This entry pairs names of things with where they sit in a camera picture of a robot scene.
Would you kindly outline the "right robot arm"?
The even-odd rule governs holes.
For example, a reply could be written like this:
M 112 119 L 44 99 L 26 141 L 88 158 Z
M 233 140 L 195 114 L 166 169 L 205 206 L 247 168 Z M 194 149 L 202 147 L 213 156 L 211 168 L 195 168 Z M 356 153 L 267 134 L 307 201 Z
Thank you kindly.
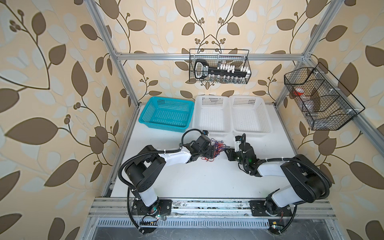
M 298 154 L 292 158 L 257 158 L 253 147 L 246 142 L 246 135 L 235 137 L 235 147 L 225 150 L 229 161 L 238 163 L 240 170 L 254 177 L 284 177 L 289 185 L 270 193 L 262 209 L 276 216 L 290 205 L 312 203 L 326 199 L 332 181 L 307 157 Z

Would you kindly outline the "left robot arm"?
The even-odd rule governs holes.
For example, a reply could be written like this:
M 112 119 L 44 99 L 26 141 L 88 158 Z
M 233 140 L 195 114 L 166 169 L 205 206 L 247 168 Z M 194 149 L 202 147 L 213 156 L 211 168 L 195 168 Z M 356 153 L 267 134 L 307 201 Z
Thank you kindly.
M 118 170 L 119 180 L 128 186 L 136 200 L 144 205 L 142 212 L 153 215 L 160 212 L 160 200 L 153 184 L 164 167 L 195 162 L 198 158 L 212 160 L 215 147 L 208 137 L 208 131 L 191 129 L 181 138 L 179 147 L 174 150 L 157 150 L 146 146 L 137 155 L 129 158 Z

